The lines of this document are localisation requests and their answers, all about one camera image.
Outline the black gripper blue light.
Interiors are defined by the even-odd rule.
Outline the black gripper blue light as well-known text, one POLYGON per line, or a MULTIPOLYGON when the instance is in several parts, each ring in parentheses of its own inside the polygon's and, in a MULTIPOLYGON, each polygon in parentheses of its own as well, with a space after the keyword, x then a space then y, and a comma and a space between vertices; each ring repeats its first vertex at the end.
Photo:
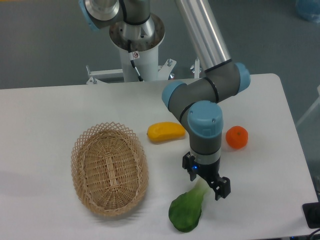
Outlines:
POLYGON ((182 157, 182 168, 187 170, 190 181, 200 176, 213 189, 216 201, 225 199, 231 193, 231 181, 228 177, 220 177, 220 159, 212 164, 200 164, 195 159, 190 152, 182 157))

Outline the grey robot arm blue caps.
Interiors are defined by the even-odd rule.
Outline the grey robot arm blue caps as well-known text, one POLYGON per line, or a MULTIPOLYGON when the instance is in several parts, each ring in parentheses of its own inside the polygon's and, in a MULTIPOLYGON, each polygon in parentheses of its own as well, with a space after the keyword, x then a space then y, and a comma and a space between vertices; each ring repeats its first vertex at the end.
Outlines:
MULTIPOLYGON (((178 0, 176 6, 205 76, 191 84, 168 84, 162 101, 189 134, 190 152, 182 166, 190 179, 201 177, 216 199, 226 198, 231 184, 219 175, 224 124, 219 102, 247 89, 251 76, 242 63, 232 61, 208 1, 178 0)), ((92 30, 109 28, 125 82, 160 79, 164 69, 158 66, 158 47, 165 28, 148 0, 81 0, 79 7, 92 30)))

